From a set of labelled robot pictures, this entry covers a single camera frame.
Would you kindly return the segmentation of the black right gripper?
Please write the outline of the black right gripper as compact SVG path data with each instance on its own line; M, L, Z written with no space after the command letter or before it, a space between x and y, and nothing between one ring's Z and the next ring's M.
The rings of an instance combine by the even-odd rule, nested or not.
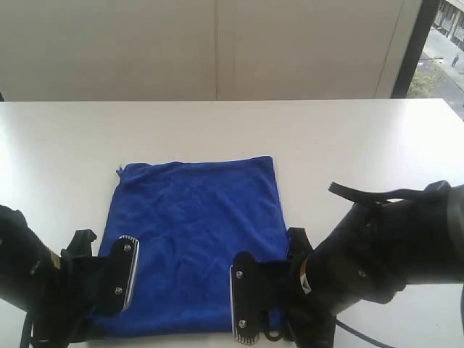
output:
M283 339L297 347L332 347L335 317L316 300L316 288L310 284L309 261L314 249L304 228L290 227L286 232L289 248L286 261L289 272L283 284L286 309L283 311Z

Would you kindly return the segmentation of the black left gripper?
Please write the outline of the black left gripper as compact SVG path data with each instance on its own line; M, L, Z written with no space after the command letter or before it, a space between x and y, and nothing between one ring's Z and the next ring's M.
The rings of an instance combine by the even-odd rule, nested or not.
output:
M96 285L102 259L94 257L96 234L77 230L59 254L34 238L36 259L27 271L34 281L32 302L26 307L22 347L68 347L85 341L91 332L89 313L96 306Z

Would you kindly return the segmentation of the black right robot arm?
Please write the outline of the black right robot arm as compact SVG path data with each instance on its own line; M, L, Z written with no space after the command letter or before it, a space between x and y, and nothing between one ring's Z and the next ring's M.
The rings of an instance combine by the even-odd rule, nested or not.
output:
M389 303L409 285L463 282L463 187L364 192L333 183L352 202L317 246L288 229L291 263L283 337L298 347L332 347L338 315L358 302Z

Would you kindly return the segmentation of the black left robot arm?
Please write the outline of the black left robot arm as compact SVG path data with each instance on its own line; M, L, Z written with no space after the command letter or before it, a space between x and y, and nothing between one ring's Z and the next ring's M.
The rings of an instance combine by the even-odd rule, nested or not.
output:
M59 254L29 228L19 210L1 207L1 298L26 314L21 347L68 347L85 341L101 261L96 234L77 230Z

